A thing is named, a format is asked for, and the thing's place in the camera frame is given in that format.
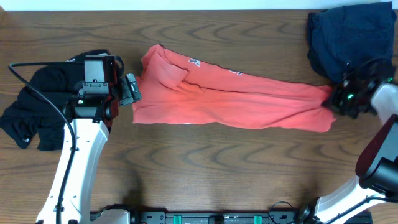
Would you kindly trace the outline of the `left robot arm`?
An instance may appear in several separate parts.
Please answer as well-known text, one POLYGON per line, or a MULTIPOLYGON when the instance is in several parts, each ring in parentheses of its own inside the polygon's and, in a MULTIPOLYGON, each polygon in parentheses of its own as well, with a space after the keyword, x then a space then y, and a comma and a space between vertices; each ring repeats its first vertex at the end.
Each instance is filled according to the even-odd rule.
POLYGON ((133 74, 119 56, 84 58, 84 79, 66 103, 63 148, 37 223, 90 223, 90 202, 101 152, 119 107, 141 99, 133 74))

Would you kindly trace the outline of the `red printed t-shirt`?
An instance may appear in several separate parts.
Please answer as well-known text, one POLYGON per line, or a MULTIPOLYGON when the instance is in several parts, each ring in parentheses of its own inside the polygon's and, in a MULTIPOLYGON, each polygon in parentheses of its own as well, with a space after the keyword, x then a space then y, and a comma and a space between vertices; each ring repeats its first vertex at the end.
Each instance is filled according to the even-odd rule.
POLYGON ((220 123, 243 129, 285 128, 324 133, 335 121, 322 103, 331 88, 291 83, 221 68, 152 46, 137 78, 142 98, 136 124, 220 123))

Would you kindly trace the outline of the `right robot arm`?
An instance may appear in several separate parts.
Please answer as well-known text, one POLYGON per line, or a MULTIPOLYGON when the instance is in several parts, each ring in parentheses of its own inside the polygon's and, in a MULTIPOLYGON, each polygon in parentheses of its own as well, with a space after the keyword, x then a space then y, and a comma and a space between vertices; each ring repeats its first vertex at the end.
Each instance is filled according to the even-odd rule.
POLYGON ((364 211, 397 203, 397 67, 385 58, 369 60, 344 73, 324 106, 357 118, 374 113, 382 128, 360 154, 352 179, 302 207, 295 223, 371 223, 364 211))

